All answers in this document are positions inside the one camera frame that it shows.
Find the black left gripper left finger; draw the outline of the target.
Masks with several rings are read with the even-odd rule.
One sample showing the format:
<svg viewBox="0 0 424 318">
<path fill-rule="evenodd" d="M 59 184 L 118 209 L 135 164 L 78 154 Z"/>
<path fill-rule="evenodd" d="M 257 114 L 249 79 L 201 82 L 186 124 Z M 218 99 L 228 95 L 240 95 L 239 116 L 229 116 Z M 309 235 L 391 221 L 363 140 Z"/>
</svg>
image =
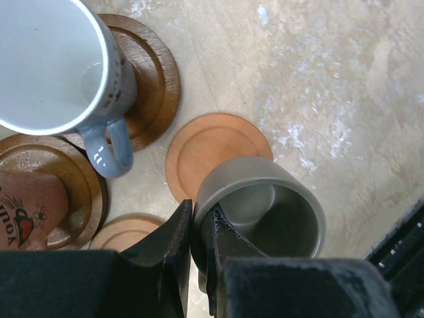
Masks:
<svg viewBox="0 0 424 318">
<path fill-rule="evenodd" d="M 185 317 L 192 202 L 130 248 L 1 253 L 2 317 Z"/>
</svg>

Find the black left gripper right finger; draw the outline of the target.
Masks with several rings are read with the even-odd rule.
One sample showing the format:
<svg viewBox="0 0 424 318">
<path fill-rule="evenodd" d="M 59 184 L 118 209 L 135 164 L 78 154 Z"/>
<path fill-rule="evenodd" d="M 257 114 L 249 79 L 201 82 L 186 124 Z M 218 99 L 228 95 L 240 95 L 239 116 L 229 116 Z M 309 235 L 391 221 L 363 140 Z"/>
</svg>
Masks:
<svg viewBox="0 0 424 318">
<path fill-rule="evenodd" d="M 399 317 L 388 283 L 367 261 L 266 256 L 220 205 L 201 233 L 213 317 Z"/>
</svg>

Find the plain orange wooden coaster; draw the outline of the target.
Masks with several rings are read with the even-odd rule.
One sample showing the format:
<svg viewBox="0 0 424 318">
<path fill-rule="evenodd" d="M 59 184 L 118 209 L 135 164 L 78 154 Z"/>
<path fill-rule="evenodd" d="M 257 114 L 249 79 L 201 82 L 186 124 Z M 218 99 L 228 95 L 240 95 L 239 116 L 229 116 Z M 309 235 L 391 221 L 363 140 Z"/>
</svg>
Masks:
<svg viewBox="0 0 424 318">
<path fill-rule="evenodd" d="M 90 250 L 122 252 L 154 232 L 164 221 L 155 216 L 131 213 L 117 217 L 104 225 L 92 239 Z"/>
</svg>

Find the small grey cup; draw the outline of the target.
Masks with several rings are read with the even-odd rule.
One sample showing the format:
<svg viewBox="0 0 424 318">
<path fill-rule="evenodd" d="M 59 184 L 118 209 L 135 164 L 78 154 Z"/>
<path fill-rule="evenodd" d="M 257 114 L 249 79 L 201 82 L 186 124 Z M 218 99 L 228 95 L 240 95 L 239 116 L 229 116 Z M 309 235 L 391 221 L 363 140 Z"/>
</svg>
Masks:
<svg viewBox="0 0 424 318">
<path fill-rule="evenodd" d="M 220 205 L 242 237 L 271 257 L 316 257 L 327 232 L 314 194 L 271 160 L 244 156 L 227 160 L 202 181 L 195 200 L 191 253 L 198 284 L 206 291 L 206 214 Z"/>
</svg>

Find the dark ringed wooden coaster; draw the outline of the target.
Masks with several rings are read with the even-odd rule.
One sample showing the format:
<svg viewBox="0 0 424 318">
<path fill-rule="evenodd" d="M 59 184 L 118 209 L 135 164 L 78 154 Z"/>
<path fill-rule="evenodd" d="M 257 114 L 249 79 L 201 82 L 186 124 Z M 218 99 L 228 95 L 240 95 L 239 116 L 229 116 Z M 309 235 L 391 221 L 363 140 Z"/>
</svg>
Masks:
<svg viewBox="0 0 424 318">
<path fill-rule="evenodd" d="M 74 145 L 53 136 L 16 134 L 1 140 L 1 168 L 54 174 L 68 194 L 68 215 L 48 237 L 50 250 L 76 250 L 98 232 L 107 216 L 106 181 Z"/>
</svg>

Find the pink handled mug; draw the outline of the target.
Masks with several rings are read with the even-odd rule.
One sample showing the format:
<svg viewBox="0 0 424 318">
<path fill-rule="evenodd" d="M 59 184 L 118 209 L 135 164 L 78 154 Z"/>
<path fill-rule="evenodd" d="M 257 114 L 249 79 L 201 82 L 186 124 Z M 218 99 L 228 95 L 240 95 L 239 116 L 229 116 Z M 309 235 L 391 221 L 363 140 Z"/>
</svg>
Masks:
<svg viewBox="0 0 424 318">
<path fill-rule="evenodd" d="M 68 195 L 52 174 L 1 172 L 1 250 L 46 248 L 68 213 Z"/>
</svg>

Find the blue grey mug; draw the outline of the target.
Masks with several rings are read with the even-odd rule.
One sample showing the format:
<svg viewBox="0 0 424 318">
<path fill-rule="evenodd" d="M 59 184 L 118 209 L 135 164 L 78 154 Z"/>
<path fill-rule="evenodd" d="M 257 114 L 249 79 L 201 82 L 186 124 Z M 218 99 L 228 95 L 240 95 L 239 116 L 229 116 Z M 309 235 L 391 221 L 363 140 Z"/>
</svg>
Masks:
<svg viewBox="0 0 424 318">
<path fill-rule="evenodd" d="M 1 2 L 1 125 L 34 136 L 79 134 L 92 166 L 118 178 L 133 166 L 125 113 L 133 68 L 83 1 Z"/>
</svg>

